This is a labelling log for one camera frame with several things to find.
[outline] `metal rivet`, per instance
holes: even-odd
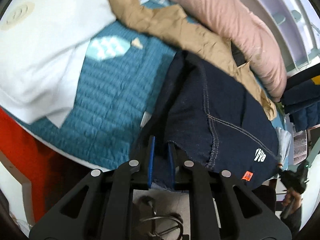
[[[229,177],[231,176],[231,172],[230,172],[230,171],[227,171],[227,170],[224,170],[224,171],[221,172],[221,175],[222,175],[223,177],[229,178]]]
[[[195,164],[193,163],[193,161],[185,161],[185,162],[184,162],[184,165],[185,165],[186,167],[193,167],[193,165],[195,165]]]
[[[93,170],[93,171],[91,171],[91,176],[98,177],[100,175],[100,173],[101,173],[100,170]]]
[[[131,160],[129,161],[129,165],[131,167],[135,167],[135,166],[138,166],[139,165],[139,162],[137,160]]]

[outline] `black sleeve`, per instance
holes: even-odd
[[[290,229],[292,237],[299,232],[301,227],[302,207],[299,207],[293,214],[289,215],[286,219],[282,219],[282,222]]]

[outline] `red label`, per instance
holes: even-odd
[[[252,175],[253,175],[252,172],[247,171],[247,172],[244,174],[244,176],[243,176],[242,179],[244,179],[244,180],[246,180],[246,181],[250,181],[250,179],[252,178]]]

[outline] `brown cloth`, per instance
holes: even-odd
[[[276,106],[258,84],[249,62],[237,67],[230,41],[200,24],[189,23],[180,5],[149,9],[141,6],[139,0],[109,0],[109,3],[116,18],[128,28],[197,54],[244,85],[262,105],[269,120],[276,117]]]

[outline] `pink rolled fabric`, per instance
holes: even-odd
[[[278,102],[287,75],[276,39],[267,25],[240,0],[173,0],[213,32],[231,41],[250,61],[252,70]]]

